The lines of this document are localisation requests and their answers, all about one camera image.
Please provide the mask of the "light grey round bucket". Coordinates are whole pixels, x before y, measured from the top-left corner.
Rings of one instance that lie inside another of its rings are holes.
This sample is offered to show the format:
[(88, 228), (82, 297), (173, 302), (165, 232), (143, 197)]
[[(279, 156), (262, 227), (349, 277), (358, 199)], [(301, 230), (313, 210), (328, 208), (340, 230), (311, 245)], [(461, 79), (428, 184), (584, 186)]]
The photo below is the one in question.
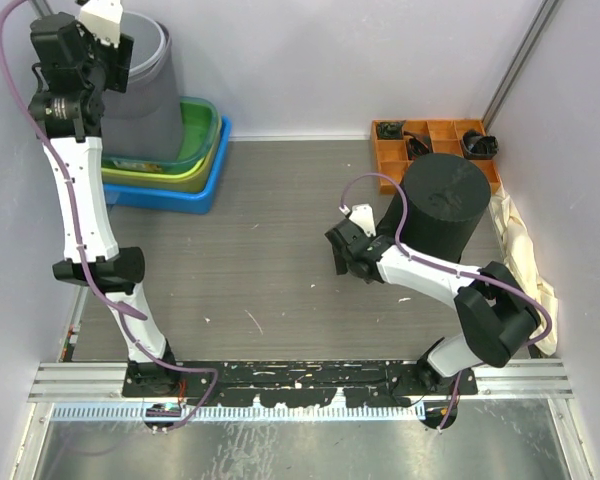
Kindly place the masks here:
[(129, 83), (134, 83), (166, 54), (167, 33), (156, 20), (131, 11), (122, 15), (121, 32), (134, 41), (129, 70)]

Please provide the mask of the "grey mesh waste basket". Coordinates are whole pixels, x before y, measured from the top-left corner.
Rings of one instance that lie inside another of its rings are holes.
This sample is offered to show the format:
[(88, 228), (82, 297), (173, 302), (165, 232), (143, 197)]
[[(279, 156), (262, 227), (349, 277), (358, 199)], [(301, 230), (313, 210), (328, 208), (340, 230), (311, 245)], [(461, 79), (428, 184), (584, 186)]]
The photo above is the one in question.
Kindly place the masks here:
[(103, 95), (103, 155), (170, 163), (178, 159), (184, 138), (172, 40), (168, 30), (164, 53), (150, 69), (129, 79), (127, 91)]

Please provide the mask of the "black ribbed bin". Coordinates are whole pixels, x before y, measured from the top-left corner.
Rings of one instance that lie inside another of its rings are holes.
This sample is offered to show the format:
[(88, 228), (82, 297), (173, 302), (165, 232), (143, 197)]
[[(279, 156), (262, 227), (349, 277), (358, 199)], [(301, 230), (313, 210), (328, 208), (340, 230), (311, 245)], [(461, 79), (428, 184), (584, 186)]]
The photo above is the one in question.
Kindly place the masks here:
[(395, 194), (376, 232), (394, 236), (406, 213), (400, 231), (402, 243), (458, 263), (491, 198), (485, 175), (462, 157), (431, 153), (414, 161), (400, 186), (408, 206), (404, 207), (400, 195)]

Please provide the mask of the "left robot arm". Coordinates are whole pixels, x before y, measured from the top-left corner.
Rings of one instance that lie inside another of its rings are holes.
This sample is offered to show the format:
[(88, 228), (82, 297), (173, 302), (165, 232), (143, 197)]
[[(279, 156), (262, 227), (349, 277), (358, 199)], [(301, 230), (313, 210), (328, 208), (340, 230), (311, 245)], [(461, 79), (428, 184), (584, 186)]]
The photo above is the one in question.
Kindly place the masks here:
[(103, 94), (125, 92), (133, 48), (121, 17), (121, 6), (108, 3), (32, 22), (37, 89), (28, 113), (53, 170), (64, 225), (53, 275), (90, 288), (114, 316), (127, 344), (127, 384), (168, 396), (181, 375), (144, 294), (144, 254), (114, 238), (101, 174)]

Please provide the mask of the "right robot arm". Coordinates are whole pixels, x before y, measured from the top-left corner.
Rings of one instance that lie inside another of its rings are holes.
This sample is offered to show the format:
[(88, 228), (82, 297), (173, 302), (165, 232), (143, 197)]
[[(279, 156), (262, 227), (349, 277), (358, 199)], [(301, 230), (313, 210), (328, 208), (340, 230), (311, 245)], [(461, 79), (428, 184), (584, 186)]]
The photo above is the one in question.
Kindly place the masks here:
[(506, 366), (541, 326), (538, 308), (502, 263), (483, 268), (450, 263), (345, 219), (325, 233), (336, 272), (420, 292), (452, 308), (461, 333), (434, 343), (416, 364), (422, 388), (439, 394), (461, 371)]

